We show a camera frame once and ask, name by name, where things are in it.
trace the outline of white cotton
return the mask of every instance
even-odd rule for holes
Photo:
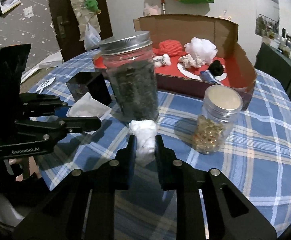
[[[218,50],[216,46],[209,40],[192,38],[190,43],[184,45],[186,53],[189,53],[193,59],[200,58],[202,65],[212,63]]]
[[[96,116],[101,121],[104,120],[111,112],[111,108],[105,106],[99,101],[92,98],[91,94],[87,92],[83,97],[81,97],[74,105],[68,110],[67,117],[89,117]],[[93,134],[96,131],[85,132],[88,134]]]
[[[155,56],[153,61],[155,67],[171,66],[171,59],[168,54],[164,54],[163,56]]]
[[[136,163],[144,167],[155,159],[157,125],[151,120],[132,120],[129,129],[137,138]]]

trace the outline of star-patterned wallpaper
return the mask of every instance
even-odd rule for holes
[[[21,4],[0,17],[0,47],[22,43],[32,45],[25,71],[60,50],[48,0],[21,0]]]

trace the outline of mason jar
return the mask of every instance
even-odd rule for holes
[[[101,41],[109,81],[126,122],[158,118],[158,88],[148,31]]]
[[[218,151],[231,133],[242,105],[242,98],[232,88],[223,85],[208,87],[193,135],[194,149],[207,155]]]

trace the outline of metal lid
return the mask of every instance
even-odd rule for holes
[[[242,99],[232,88],[223,85],[210,86],[207,89],[207,96],[215,106],[225,111],[241,110]]]
[[[152,44],[148,31],[139,31],[128,37],[114,36],[100,42],[101,55],[121,54]]]
[[[237,91],[223,85],[213,85],[204,94],[204,109],[220,122],[232,122],[242,109]]]

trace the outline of dark green tablecloth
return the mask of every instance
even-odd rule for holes
[[[262,43],[256,56],[255,68],[279,80],[291,100],[291,59]]]

